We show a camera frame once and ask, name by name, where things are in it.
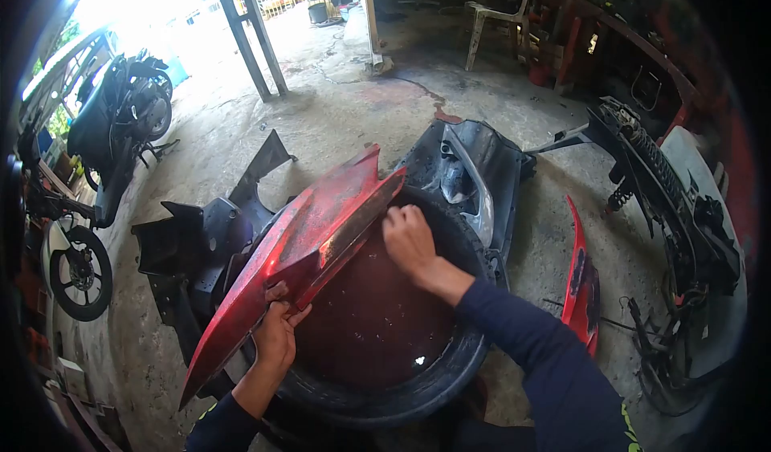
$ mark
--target left hand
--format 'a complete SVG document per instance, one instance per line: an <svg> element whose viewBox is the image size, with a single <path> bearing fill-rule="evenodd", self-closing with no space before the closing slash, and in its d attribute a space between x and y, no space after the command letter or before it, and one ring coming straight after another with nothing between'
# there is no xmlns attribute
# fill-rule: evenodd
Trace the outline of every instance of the left hand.
<svg viewBox="0 0 771 452"><path fill-rule="evenodd" d="M252 334L257 348L257 360L253 367L259 365L263 372L271 371L283 379L294 362L294 327L308 316L312 305L295 315L290 314L289 303L275 301L287 294L284 282L275 285L266 294L271 304L262 323Z"/></svg>
<svg viewBox="0 0 771 452"><path fill-rule="evenodd" d="M308 316L312 308L308 305L302 312L293 315L289 312L289 303L276 301L286 293L283 282L266 292L266 299L271 304L262 323L251 335L257 348L257 359L232 392L241 408L257 419L262 417L294 362L294 327Z"/></svg>

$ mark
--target kickstand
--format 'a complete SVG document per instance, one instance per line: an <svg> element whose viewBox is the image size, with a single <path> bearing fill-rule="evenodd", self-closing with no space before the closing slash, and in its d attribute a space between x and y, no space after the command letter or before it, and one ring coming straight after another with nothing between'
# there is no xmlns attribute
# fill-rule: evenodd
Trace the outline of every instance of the kickstand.
<svg viewBox="0 0 771 452"><path fill-rule="evenodd" d="M144 145L143 151L149 151L149 152L153 153L153 156L155 157L155 160L157 162L160 162L160 159L163 157L163 152L166 149L171 148L172 146L174 146L178 142L179 142L179 139L175 139L175 140L171 141L170 143L166 143L165 145L160 145L160 146L150 146L149 144L146 143ZM147 166L149 168L149 166L147 165L147 161L144 160L142 155L140 155L140 159L145 164L145 166Z"/></svg>

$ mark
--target black scooter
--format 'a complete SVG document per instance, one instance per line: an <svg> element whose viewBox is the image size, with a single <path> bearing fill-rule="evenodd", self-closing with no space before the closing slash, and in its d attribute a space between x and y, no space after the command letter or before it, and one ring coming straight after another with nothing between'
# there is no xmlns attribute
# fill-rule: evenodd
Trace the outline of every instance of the black scooter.
<svg viewBox="0 0 771 452"><path fill-rule="evenodd" d="M145 53L129 59L116 56L96 86L92 81L99 69L80 86L78 100L85 103L70 125L67 151L82 160L86 180L97 191L94 206L43 185L36 140L37 124L45 118L42 113L25 125L18 142L27 177L26 211L40 222L47 218L40 247L46 288L68 315L82 322L101 316L112 297L110 258L93 229L115 221L137 158L149 168L144 151L160 160L163 151L179 142L150 144L171 124L171 81L162 71L168 66ZM91 169L100 175L98 185ZM78 224L75 213L88 227Z"/></svg>
<svg viewBox="0 0 771 452"><path fill-rule="evenodd" d="M116 56L100 83L94 87L86 79L78 91L78 99L85 103L70 126L67 152L80 156L86 180L97 191L97 228L115 221L137 158L149 167L144 151L160 160L163 151L179 142L150 144L171 125L171 81L161 70L168 68L163 61L154 57L140 61L144 53L129 59ZM100 184L92 179L91 170L99 173Z"/></svg>

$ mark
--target red body panel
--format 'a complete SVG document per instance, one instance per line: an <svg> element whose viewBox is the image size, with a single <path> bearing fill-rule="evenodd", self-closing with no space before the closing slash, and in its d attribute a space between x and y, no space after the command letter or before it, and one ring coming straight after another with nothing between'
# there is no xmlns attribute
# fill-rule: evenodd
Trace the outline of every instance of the red body panel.
<svg viewBox="0 0 771 452"><path fill-rule="evenodd" d="M299 309L351 259L404 183L405 168L378 179L380 147L332 169L296 197L236 278L190 361L179 408L241 347L267 310L265 292L280 281Z"/></svg>
<svg viewBox="0 0 771 452"><path fill-rule="evenodd" d="M600 320L600 279L586 252L586 239L583 237L583 226L576 207L570 196L565 197L573 213L575 239L562 322L578 335L580 341L586 343L589 354L594 357Z"/></svg>

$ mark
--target navy blue sleeve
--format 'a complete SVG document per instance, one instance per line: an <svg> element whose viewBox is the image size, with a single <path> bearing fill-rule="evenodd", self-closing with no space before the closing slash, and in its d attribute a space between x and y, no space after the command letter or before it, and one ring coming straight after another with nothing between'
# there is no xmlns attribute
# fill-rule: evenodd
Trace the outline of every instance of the navy blue sleeve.
<svg viewBox="0 0 771 452"><path fill-rule="evenodd" d="M456 313L524 370L538 450L641 450L622 399L560 320L480 280Z"/></svg>
<svg viewBox="0 0 771 452"><path fill-rule="evenodd" d="M257 435L259 424L228 392L198 418L185 441L185 450L245 452Z"/></svg>

